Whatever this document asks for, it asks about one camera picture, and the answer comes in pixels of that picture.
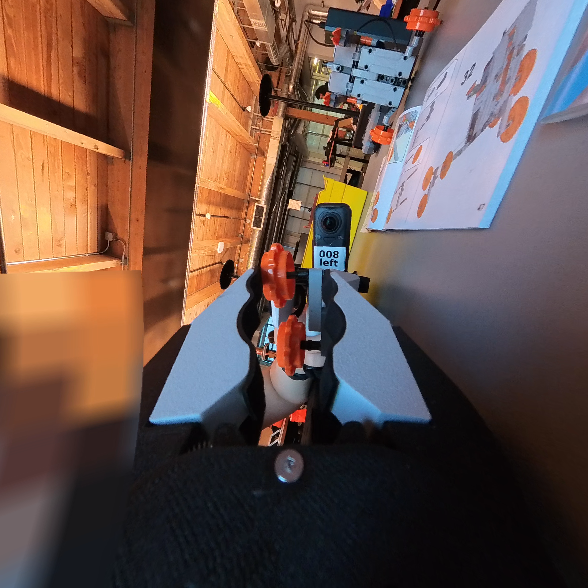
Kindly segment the pale grey desk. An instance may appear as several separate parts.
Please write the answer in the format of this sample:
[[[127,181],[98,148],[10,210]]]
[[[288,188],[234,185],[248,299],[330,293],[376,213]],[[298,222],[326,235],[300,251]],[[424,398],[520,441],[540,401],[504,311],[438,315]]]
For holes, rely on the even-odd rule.
[[[360,233],[368,300],[500,442],[567,587],[587,587],[587,117],[538,123],[489,229]]]

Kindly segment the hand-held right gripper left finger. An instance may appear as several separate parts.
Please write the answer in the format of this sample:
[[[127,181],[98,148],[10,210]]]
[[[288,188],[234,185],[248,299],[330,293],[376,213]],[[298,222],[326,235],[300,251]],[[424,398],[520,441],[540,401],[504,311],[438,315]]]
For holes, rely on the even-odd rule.
[[[192,321],[151,423],[201,423],[210,436],[230,423],[258,444],[266,401],[252,337],[261,295],[261,269],[249,269]]]

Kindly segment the open instruction booklet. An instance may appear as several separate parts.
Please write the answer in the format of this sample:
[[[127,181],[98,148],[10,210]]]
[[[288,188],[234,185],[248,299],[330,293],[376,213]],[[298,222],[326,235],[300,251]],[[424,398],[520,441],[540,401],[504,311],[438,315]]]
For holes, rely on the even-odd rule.
[[[502,1],[434,78],[374,190],[369,231],[488,228],[587,1]]]

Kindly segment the grey toy robot chassis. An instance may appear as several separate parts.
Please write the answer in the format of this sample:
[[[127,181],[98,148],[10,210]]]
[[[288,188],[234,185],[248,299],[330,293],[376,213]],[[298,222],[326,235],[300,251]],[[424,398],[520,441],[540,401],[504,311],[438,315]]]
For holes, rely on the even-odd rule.
[[[425,33],[440,25],[439,1],[419,8],[418,1],[385,1],[379,14],[329,8],[321,27],[334,46],[329,81],[315,96],[325,105],[348,104],[360,111],[353,146],[364,154],[377,152],[369,131],[376,125],[393,125],[393,115],[415,67],[415,53]]]

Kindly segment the grey beam with orange gears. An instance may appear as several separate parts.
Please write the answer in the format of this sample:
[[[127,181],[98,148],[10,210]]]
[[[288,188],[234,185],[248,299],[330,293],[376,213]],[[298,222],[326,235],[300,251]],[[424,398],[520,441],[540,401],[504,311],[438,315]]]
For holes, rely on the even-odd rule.
[[[320,351],[320,342],[310,340],[308,334],[316,337],[321,330],[322,275],[320,269],[297,269],[292,255],[277,243],[262,256],[263,294],[277,310],[285,310],[294,300],[297,286],[306,292],[305,320],[290,314],[275,328],[277,365],[290,378],[303,369],[307,351]]]

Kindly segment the silver ventilation duct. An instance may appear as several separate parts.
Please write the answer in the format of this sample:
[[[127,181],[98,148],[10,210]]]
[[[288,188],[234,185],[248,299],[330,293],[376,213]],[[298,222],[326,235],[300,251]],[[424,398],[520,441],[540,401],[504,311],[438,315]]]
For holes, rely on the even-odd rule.
[[[300,100],[299,79],[306,57],[307,33],[296,35],[293,1],[235,1],[235,9],[245,12],[244,28],[250,36],[247,40],[264,53],[265,60],[259,67],[263,75],[272,78],[275,93]],[[272,102],[270,110],[278,103],[290,107]],[[290,108],[310,111],[301,107]]]

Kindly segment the dark blue robot kit box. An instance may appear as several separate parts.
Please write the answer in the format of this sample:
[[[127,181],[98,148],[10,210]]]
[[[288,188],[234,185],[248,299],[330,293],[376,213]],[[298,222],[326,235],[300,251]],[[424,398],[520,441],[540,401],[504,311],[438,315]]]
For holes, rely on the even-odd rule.
[[[557,123],[587,116],[587,10],[579,22],[539,119]]]

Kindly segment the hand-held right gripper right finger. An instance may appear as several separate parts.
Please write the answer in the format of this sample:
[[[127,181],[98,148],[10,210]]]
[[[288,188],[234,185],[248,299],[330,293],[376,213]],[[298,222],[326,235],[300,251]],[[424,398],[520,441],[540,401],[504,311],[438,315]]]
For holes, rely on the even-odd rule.
[[[428,423],[431,415],[392,325],[360,293],[335,294],[347,326],[334,346],[334,374],[339,381],[327,416],[341,424],[359,422]]]

